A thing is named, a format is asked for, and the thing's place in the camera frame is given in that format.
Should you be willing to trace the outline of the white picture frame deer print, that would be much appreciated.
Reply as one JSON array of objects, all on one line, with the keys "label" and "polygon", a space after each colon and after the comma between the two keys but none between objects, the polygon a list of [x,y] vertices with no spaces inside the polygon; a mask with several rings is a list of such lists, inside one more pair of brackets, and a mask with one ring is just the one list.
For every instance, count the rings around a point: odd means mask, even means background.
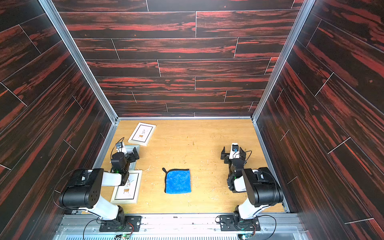
[{"label": "white picture frame deer print", "polygon": [[156,125],[138,123],[128,142],[131,144],[147,146],[155,129]]}]

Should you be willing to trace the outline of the blue microfiber cloth black trim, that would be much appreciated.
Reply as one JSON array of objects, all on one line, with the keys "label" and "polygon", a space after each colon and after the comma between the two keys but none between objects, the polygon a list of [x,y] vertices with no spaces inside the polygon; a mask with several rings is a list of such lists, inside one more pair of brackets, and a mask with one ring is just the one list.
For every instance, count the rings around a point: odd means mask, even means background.
[{"label": "blue microfiber cloth black trim", "polygon": [[167,171],[162,168],[165,176],[166,194],[188,194],[191,189],[191,173],[189,169],[171,169]]}]

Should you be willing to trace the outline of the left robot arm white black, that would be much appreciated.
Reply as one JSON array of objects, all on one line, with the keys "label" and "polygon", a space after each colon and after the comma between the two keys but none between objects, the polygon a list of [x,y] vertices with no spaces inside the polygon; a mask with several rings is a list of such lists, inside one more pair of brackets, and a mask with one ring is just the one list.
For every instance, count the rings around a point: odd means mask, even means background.
[{"label": "left robot arm white black", "polygon": [[121,206],[115,205],[101,196],[102,187],[114,187],[125,191],[131,173],[131,163],[139,159],[137,147],[130,147],[112,155],[111,170],[103,168],[76,169],[59,196],[59,207],[65,210],[86,211],[97,217],[102,233],[126,232],[133,234],[141,227],[141,216],[129,217]]}]

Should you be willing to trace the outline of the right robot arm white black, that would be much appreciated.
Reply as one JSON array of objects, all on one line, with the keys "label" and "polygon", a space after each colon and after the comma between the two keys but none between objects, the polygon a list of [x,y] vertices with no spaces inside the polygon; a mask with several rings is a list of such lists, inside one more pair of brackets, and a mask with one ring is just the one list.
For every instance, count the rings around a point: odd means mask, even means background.
[{"label": "right robot arm white black", "polygon": [[221,152],[221,160],[228,164],[227,184],[233,193],[246,193],[246,200],[235,207],[231,215],[220,215],[218,224],[222,232],[260,231],[258,214],[282,203],[283,191],[267,167],[247,169],[247,152],[232,144],[229,153]]}]

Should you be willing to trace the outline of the grey-green picture frame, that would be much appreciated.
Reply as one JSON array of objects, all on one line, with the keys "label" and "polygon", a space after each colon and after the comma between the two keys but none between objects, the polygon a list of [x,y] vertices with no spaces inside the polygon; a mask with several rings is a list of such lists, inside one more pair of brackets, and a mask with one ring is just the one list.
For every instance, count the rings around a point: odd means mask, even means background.
[{"label": "grey-green picture frame", "polygon": [[129,171],[133,171],[136,168],[136,163],[138,161],[139,157],[139,150],[140,146],[126,146],[126,154],[125,157],[127,159],[127,165],[126,168]]}]

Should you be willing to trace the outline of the white picture frame near left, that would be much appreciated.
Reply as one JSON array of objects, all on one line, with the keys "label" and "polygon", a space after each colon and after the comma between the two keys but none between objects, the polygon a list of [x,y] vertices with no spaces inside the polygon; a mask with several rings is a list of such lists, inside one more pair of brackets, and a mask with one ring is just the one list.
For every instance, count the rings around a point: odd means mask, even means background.
[{"label": "white picture frame near left", "polygon": [[118,204],[137,204],[141,186],[143,171],[134,170],[130,172],[129,178],[124,186],[114,188],[111,203]]}]

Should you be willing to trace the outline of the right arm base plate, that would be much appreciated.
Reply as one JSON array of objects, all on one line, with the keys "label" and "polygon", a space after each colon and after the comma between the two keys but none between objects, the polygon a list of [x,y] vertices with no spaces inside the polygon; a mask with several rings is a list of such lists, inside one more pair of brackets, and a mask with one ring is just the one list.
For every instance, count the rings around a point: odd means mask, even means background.
[{"label": "right arm base plate", "polygon": [[220,225],[222,232],[234,232],[234,231],[257,232],[261,230],[260,223],[257,218],[244,220],[234,215],[218,215],[215,218],[215,222]]}]

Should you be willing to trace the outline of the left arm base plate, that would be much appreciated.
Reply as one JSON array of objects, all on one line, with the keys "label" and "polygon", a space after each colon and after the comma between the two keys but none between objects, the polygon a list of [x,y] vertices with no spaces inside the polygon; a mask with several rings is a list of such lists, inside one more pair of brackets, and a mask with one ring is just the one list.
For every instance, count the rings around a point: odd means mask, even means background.
[{"label": "left arm base plate", "polygon": [[103,220],[99,228],[99,232],[138,232],[140,230],[141,223],[142,216],[126,215],[124,220]]}]

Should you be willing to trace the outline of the aluminium front rail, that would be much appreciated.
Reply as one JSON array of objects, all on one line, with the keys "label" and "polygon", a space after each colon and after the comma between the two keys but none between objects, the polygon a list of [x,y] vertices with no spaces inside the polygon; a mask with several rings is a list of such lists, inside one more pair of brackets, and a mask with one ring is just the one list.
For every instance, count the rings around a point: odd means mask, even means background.
[{"label": "aluminium front rail", "polygon": [[296,214],[266,213],[258,216],[261,230],[222,232],[215,222],[218,215],[229,214],[140,214],[140,230],[99,232],[92,216],[66,215],[54,235],[55,240],[309,240]]}]

